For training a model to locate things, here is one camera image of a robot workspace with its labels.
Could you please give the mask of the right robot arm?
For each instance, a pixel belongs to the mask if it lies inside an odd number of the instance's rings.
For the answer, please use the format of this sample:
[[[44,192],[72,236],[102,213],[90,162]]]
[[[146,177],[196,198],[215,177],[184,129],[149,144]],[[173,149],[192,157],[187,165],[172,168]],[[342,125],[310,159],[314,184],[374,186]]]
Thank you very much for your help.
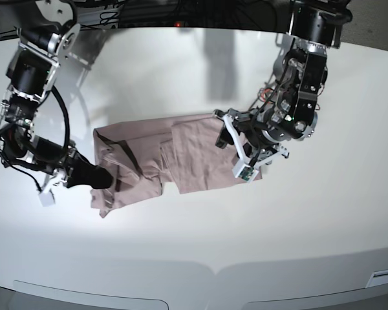
[[[40,194],[59,184],[109,188],[111,174],[80,154],[71,140],[67,106],[55,86],[60,61],[69,57],[81,28],[74,1],[0,1],[0,12],[19,38],[0,105],[1,164],[26,176],[46,174],[45,183],[36,185]],[[55,97],[63,116],[62,145],[34,134],[34,118],[49,95]]]

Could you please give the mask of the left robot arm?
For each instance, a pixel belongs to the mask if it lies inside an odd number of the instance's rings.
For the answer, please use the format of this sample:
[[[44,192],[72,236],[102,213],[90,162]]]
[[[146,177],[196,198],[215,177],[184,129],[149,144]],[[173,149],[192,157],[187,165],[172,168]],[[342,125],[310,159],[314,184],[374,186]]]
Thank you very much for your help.
[[[216,110],[224,125],[216,147],[236,148],[248,171],[287,158],[282,142],[303,140],[314,133],[319,90],[328,76],[327,49],[339,48],[343,26],[352,21],[348,1],[291,1],[287,35],[291,38],[275,85],[260,91],[260,107],[246,112]]]

